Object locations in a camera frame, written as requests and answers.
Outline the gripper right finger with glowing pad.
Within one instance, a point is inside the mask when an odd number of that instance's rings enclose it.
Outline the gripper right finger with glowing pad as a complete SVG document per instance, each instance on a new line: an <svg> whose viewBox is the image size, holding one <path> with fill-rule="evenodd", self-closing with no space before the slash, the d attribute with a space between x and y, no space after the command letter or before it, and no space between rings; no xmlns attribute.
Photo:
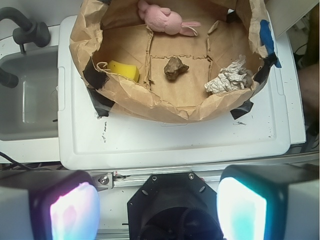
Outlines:
<svg viewBox="0 0 320 240"><path fill-rule="evenodd" d="M320 168L316 164L229 165L217 189L228 240L318 240Z"/></svg>

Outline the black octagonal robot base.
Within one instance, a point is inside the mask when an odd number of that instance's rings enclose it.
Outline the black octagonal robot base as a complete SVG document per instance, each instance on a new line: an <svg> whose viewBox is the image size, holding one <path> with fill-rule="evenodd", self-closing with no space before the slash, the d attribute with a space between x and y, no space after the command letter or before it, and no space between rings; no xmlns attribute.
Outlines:
<svg viewBox="0 0 320 240"><path fill-rule="evenodd" d="M217 193L194 172L151 175L127 202L131 240L222 240Z"/></svg>

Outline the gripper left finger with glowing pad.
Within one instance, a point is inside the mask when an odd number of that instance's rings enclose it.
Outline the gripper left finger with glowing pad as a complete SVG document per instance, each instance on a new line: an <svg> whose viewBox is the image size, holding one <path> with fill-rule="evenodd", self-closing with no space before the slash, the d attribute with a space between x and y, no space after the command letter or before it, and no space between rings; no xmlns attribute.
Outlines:
<svg viewBox="0 0 320 240"><path fill-rule="evenodd" d="M0 173L2 240L93 240L100 197L82 170L5 170Z"/></svg>

